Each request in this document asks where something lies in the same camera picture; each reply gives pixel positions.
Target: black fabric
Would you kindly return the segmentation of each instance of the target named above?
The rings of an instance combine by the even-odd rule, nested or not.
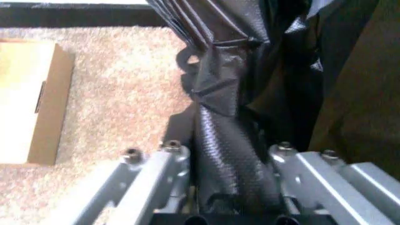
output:
[[[373,162],[400,180],[400,7],[381,0],[372,11],[325,98],[310,150],[336,150],[347,163]]]
[[[308,149],[323,100],[377,1],[148,1],[190,48],[177,59],[194,105],[201,212],[280,211],[266,150],[280,141]],[[352,11],[352,21],[338,21]],[[186,63],[190,51],[198,64]]]

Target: carpet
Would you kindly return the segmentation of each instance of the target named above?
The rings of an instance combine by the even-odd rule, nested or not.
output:
[[[0,38],[52,40],[75,55],[55,166],[0,165],[0,225],[38,224],[96,165],[128,147],[157,149],[189,97],[168,28],[0,29]]]

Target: silver metal bracket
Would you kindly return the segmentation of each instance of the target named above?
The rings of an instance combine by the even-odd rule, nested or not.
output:
[[[324,211],[340,225],[399,224],[393,212],[400,210],[397,202],[400,185],[383,171],[377,175],[385,179],[378,181],[390,187],[387,191],[379,189],[371,179],[356,172],[358,166],[349,167],[335,157],[321,157],[316,152],[298,153],[294,148],[280,145],[272,146],[269,155],[279,174],[289,211],[301,214]],[[377,204],[379,200],[373,200],[376,193],[380,193],[379,197],[385,199],[383,202],[388,203],[391,210]],[[297,205],[288,201],[290,199],[296,199]]]

